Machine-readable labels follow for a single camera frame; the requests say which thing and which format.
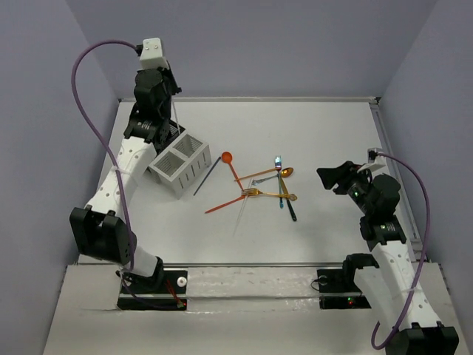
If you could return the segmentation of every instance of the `robotic arm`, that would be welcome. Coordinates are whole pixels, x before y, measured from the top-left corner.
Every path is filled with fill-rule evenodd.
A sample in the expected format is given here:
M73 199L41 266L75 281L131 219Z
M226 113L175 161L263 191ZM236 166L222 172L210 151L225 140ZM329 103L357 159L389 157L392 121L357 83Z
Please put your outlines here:
M138 180L148 165L178 135L171 133L171 97L181 91L158 38L137 46L142 70L135 78L136 104L129 117L118 153L126 201L130 201ZM123 222L117 168L114 166L85 208L74 208L69 217L72 232L81 254L116 263L129 269L132 254L133 276L143 284L155 287L163 279L163 261L137 245Z
M317 169L325 189L337 185L333 191L350 196L364 213L361 236L371 254L347 257L343 263L345 283L354 283L362 291L386 330L391 331L402 314L398 332L387 341L388 355L454 354L458 344L455 328L442 325L420 283L403 313L415 272L406 236L394 215L401 185L389 175L372 177L372 172L385 165L384 158L370 150L368 164L347 161L337 168Z

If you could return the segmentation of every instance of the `gold fork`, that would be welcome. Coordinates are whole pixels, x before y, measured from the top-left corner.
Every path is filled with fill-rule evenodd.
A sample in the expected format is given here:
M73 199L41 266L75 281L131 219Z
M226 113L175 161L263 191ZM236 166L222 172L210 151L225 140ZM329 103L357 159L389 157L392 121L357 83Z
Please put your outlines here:
M258 196L258 195L263 195L263 196L273 196L273 197L282 197L282 198L288 198L291 201L297 200L297 196L295 194L271 194L268 192L261 192L258 189L244 189L242 191L242 195L245 196Z

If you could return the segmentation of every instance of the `red wire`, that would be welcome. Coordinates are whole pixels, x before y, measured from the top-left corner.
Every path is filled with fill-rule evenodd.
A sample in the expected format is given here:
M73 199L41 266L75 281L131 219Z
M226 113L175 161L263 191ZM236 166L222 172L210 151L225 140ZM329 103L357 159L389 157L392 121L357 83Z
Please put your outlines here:
M166 280L165 282L166 288L168 289L168 292L173 296L173 298L176 300L177 304L183 304L183 302L180 300L180 298L176 295L176 292L174 291L174 288L172 287L171 281Z

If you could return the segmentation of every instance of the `purple wall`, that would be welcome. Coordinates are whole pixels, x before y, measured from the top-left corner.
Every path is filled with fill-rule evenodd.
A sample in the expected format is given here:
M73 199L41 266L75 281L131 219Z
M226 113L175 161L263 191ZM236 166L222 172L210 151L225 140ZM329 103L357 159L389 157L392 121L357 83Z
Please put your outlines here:
M88 44L66 2L2 1L0 44L0 354L36 355L77 257L69 212L93 193L104 153L72 99ZM109 134L118 101L93 56L78 85Z
M436 0L67 0L86 38L161 37L187 96L381 95ZM119 98L137 62L98 60Z
M473 351L473 1L440 0L381 100L394 153L425 179L429 254L442 263ZM425 206L403 174L419 230Z

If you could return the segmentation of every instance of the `white table surface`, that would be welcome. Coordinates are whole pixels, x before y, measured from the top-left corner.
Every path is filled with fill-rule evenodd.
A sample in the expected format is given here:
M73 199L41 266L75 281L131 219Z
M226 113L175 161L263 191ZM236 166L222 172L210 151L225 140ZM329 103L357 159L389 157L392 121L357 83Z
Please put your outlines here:
M314 268L190 268L187 312L115 309L116 269L67 269L44 355L384 353L371 348L377 319L370 309L320 310L309 286ZM459 334L455 354L468 355L437 264L424 264L421 284Z
M146 173L130 203L132 229L145 250L165 263L325 263L367 252L358 226L362 213L348 197L325 190L316 169L346 160L366 163L367 149L381 146L368 103L192 101L176 107L180 124L210 143L212 160L231 152L241 176L272 168L274 156L281 155L283 166L295 169L285 182L299 197L293 203L298 221L272 197L251 198L236 233L242 202L204 214L239 196L224 163L195 197L206 170L180 200ZM132 103L120 104L110 141L115 152L131 108ZM102 178L110 166L107 158ZM381 172L389 173L387 168ZM276 180L258 187L278 191ZM404 214L398 218L412 237ZM84 256L79 261L97 262Z

